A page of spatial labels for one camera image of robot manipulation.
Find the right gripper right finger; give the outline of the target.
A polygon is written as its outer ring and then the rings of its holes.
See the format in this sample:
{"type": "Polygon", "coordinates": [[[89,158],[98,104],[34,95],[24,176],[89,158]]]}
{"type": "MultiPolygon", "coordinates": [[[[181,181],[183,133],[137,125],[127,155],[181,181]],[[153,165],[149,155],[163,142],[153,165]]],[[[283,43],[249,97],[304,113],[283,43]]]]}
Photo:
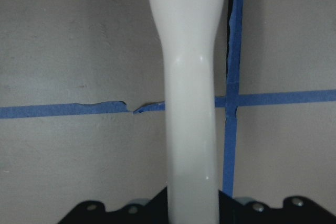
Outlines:
{"type": "Polygon", "coordinates": [[[250,200],[245,204],[219,191],[220,223],[335,223],[335,215],[299,195],[287,197],[282,207],[250,200]]]}

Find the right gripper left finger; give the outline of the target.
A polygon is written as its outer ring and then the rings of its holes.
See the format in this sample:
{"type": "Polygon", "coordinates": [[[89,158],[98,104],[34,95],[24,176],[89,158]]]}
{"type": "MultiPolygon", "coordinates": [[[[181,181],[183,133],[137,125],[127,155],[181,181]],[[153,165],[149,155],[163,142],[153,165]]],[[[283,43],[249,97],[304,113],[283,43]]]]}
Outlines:
{"type": "Polygon", "coordinates": [[[168,223],[167,188],[146,204],[130,203],[106,211],[100,201],[84,201],[72,208],[59,223],[168,223]]]}

